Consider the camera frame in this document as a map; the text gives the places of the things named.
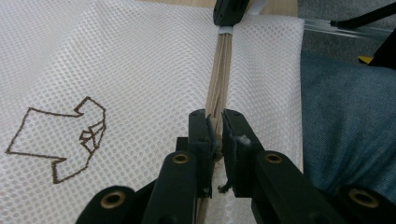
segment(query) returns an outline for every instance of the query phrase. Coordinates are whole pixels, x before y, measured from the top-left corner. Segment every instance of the denim jeans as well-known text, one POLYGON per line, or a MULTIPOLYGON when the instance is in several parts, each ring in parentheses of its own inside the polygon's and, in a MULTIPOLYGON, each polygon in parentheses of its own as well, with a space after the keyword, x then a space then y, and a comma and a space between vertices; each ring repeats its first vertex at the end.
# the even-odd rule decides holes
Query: denim jeans
POLYGON ((396 71, 301 59, 304 174, 335 193, 358 184, 396 203, 396 71))

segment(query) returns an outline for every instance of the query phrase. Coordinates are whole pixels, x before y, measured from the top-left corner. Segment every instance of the table surface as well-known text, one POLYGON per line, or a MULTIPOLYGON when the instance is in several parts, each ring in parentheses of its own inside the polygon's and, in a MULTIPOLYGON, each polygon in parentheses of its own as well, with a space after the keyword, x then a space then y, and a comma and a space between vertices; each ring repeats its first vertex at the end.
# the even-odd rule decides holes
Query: table surface
MULTIPOLYGON (((147 2, 158 2, 165 4, 189 6, 189 7, 210 7, 214 8, 216 0, 141 0, 147 2)), ((268 5, 262 14, 285 15, 297 17, 297 0, 269 0, 268 5)))

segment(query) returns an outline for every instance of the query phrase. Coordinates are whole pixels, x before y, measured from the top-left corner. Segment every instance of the black clamp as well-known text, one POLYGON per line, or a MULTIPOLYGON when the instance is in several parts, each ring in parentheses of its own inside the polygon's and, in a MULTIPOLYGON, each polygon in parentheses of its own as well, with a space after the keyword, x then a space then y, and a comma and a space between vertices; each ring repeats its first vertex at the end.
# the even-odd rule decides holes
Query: black clamp
POLYGON ((242 20, 248 0, 217 0, 213 10, 213 21, 219 26, 234 26, 242 20))
MULTIPOLYGON (((137 192, 114 186, 96 194, 78 223, 195 223, 198 198, 211 196, 217 146, 205 111, 189 116, 189 137, 177 139, 157 180, 137 192)), ((245 117, 223 112, 223 155, 228 177, 219 192, 251 198, 258 223, 396 223, 396 206, 359 186, 332 196, 315 189, 282 153, 266 151, 245 117)))

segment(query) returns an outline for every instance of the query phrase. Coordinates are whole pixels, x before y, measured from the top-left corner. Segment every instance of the drawing on fabric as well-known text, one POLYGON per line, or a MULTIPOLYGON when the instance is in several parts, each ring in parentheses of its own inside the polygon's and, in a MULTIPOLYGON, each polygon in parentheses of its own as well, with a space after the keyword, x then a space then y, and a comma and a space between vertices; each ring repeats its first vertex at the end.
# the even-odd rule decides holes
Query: drawing on fabric
POLYGON ((106 110, 86 97, 74 111, 57 114, 29 107, 6 153, 52 160, 53 184, 78 175, 101 144, 106 110))

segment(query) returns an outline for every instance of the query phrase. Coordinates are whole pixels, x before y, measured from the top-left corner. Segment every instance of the gray floor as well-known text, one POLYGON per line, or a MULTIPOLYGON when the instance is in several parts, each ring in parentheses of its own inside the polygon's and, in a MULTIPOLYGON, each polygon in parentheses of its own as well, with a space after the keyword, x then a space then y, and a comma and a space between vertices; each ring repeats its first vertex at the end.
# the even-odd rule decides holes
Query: gray floor
MULTIPOLYGON (((394 2, 394 0, 299 0, 298 10, 301 18, 342 21, 394 2)), ((373 22, 368 26, 393 30, 396 28, 396 15, 373 22)), ((303 50, 347 63, 358 63, 359 55, 373 56, 381 44, 382 42, 375 40, 305 31, 303 50)))

